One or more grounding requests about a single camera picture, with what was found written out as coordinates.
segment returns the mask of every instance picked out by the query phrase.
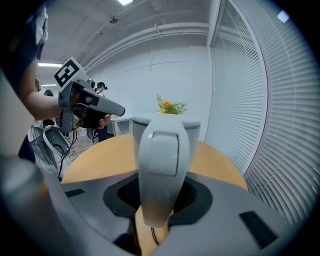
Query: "black slot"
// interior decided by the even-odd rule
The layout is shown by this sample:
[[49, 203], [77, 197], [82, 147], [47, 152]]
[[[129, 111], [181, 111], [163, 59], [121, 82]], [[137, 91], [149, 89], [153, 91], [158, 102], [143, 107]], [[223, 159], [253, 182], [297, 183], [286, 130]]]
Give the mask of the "black slot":
[[278, 238], [254, 211], [247, 211], [239, 216], [261, 249]]

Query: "person's arm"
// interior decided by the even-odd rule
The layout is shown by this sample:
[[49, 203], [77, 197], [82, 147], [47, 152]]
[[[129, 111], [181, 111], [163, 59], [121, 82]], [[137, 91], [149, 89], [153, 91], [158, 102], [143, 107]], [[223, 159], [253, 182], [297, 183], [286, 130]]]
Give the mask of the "person's arm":
[[35, 78], [38, 60], [35, 59], [24, 72], [19, 84], [19, 98], [34, 116], [35, 120], [45, 120], [60, 116], [58, 97], [40, 95], [35, 92]]

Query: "white wall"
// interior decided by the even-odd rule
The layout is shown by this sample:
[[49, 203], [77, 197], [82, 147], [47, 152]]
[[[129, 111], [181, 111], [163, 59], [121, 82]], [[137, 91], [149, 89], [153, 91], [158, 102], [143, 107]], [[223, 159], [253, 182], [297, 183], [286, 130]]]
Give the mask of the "white wall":
[[106, 83], [105, 96], [126, 108], [126, 115], [156, 112], [157, 94], [188, 104], [187, 115], [201, 121], [207, 133], [212, 99], [212, 61], [196, 35], [168, 36], [140, 43], [108, 59], [88, 75]]

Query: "black and white tag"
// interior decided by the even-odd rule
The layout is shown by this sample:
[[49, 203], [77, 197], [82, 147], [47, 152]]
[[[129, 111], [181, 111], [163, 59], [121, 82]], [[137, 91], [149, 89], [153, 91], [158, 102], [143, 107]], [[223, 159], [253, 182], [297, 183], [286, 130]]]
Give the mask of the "black and white tag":
[[63, 87], [79, 70], [77, 64], [70, 59], [59, 69], [54, 78], [60, 87]]

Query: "flower arrangement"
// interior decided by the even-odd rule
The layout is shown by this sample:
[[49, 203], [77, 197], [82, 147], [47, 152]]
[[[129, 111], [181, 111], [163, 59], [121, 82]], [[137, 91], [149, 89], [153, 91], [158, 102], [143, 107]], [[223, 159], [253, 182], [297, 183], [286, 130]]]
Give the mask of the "flower arrangement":
[[156, 100], [158, 101], [158, 106], [160, 107], [158, 110], [159, 113], [179, 115], [183, 114], [187, 110], [187, 104], [184, 102], [176, 101], [172, 103], [163, 100], [159, 94], [156, 95]]

